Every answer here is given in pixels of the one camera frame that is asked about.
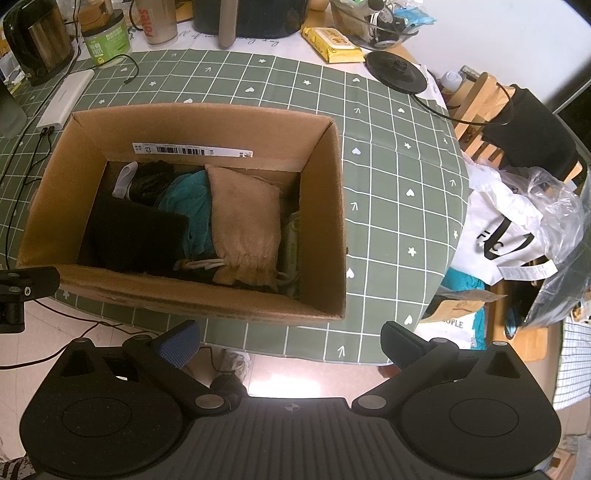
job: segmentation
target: white tag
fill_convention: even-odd
[[[552,260],[533,267],[498,267],[505,280],[543,280],[554,275],[558,269]]]
[[[138,154],[160,153],[165,155],[204,155],[206,157],[252,157],[252,150],[236,148],[199,147],[196,145],[174,145],[168,143],[133,143]]]

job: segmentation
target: barcode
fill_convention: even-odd
[[[186,148],[186,147],[156,147],[158,153],[176,153],[179,155],[205,155],[203,148]]]

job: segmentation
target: teal cloth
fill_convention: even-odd
[[[458,272],[453,268],[449,268],[441,285],[453,291],[462,290],[484,290],[484,282],[476,277],[472,277],[467,273]],[[484,307],[476,312],[474,316],[474,324],[472,325],[474,334],[476,336],[476,347],[473,350],[486,350],[485,334],[484,334]]]
[[[174,179],[160,200],[158,209],[189,217],[189,227],[183,239],[186,258],[197,260],[203,258],[203,254],[215,255],[210,221],[212,194],[205,170]]]

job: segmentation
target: tablecloth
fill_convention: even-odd
[[[468,180],[449,122],[375,80],[318,64],[193,48],[132,56],[140,66],[135,80],[123,83],[134,68],[129,61],[98,70],[74,110],[157,102],[237,103],[329,115],[342,134],[349,248],[345,320],[286,327],[196,318],[202,341],[267,355],[387,363],[379,346],[381,326],[388,320],[409,329],[416,326],[453,258],[465,218]],[[81,60],[74,70],[91,66],[90,60]],[[31,115],[56,81],[35,89],[26,83],[15,98]],[[426,101],[445,111],[435,100]],[[0,185],[1,244],[38,138],[33,127],[30,132]],[[14,140],[0,140],[2,164],[13,146]],[[47,152],[46,140],[40,152]],[[36,167],[31,178],[41,176],[46,163]],[[35,189],[36,184],[26,187],[13,221],[16,228],[9,236],[13,263]],[[185,319],[103,304],[61,290],[56,298],[85,312],[157,332]]]

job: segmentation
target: shoe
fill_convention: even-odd
[[[244,382],[250,369],[251,356],[248,353],[226,350],[224,353],[222,366],[220,368],[222,372],[226,373],[234,370],[234,374],[240,379],[240,382]]]

